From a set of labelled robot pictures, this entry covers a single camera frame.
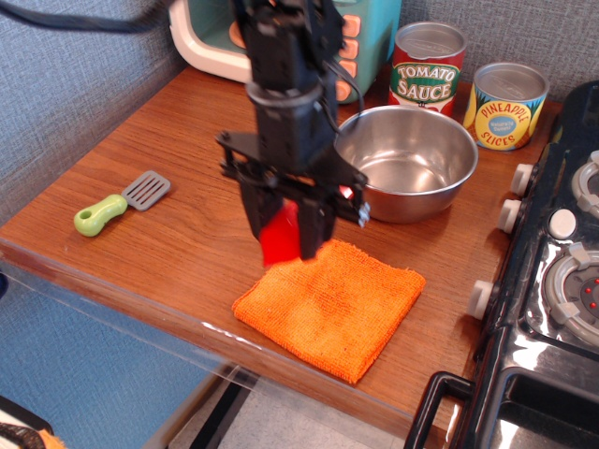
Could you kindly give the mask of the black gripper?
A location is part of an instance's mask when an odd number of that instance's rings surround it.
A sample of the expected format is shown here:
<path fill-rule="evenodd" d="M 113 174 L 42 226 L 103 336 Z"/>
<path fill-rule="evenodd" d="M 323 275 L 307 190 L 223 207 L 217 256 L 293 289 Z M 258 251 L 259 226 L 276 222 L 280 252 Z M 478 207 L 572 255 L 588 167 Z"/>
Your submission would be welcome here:
<path fill-rule="evenodd" d="M 237 181 L 255 239 L 284 205 L 299 202 L 300 258 L 315 258 L 333 233 L 336 217 L 364 226 L 370 206 L 367 178 L 337 153 L 334 84 L 283 92 L 246 85 L 255 107 L 255 134 L 223 131 L 223 174 Z"/>

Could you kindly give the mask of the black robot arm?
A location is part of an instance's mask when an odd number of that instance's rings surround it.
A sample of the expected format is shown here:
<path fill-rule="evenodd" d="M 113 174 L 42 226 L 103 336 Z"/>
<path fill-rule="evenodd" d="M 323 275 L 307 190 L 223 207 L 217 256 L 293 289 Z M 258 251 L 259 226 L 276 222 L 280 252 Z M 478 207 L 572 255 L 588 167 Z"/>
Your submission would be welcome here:
<path fill-rule="evenodd" d="M 337 219 L 364 226 L 366 176 L 337 152 L 335 56 L 344 20 L 330 1 L 235 1 L 251 64 L 254 134 L 222 132 L 222 169 L 235 180 L 263 263 L 315 258 Z"/>

